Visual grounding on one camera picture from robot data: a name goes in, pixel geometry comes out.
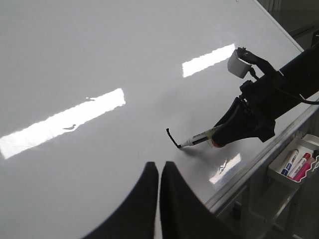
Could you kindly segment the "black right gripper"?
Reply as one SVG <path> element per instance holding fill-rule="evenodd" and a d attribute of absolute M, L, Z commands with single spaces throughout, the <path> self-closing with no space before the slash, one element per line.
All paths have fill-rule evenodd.
<path fill-rule="evenodd" d="M 215 124 L 215 127 L 221 126 L 212 137 L 219 147 L 245 138 L 267 141 L 275 135 L 276 119 L 299 104 L 297 92 L 279 71 L 261 78 L 253 68 L 249 73 L 256 81 L 246 81 L 240 90 L 254 117 L 245 117 L 245 103 L 236 97 Z"/>

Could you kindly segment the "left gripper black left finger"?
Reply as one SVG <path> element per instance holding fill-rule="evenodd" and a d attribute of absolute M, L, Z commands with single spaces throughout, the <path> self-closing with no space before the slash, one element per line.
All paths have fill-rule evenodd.
<path fill-rule="evenodd" d="M 159 173 L 154 162 L 143 172 L 122 204 L 86 239 L 153 239 L 158 200 Z"/>

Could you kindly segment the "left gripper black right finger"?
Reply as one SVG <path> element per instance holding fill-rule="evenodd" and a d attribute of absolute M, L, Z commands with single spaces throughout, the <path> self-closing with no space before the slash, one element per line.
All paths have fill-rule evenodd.
<path fill-rule="evenodd" d="M 159 209 L 164 239 L 238 239 L 201 203 L 174 162 L 161 175 Z"/>

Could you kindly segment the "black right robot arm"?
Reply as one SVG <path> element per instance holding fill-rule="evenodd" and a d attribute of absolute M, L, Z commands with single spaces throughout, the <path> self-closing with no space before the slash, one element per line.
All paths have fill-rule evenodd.
<path fill-rule="evenodd" d="M 226 114 L 215 125 L 212 144 L 223 147 L 231 142 L 256 137 L 262 142 L 275 135 L 276 119 L 300 103 L 317 105 L 308 98 L 319 90 L 319 46 L 305 50 L 280 70 L 246 48 L 237 48 L 228 60 L 233 75 L 250 73 Z"/>

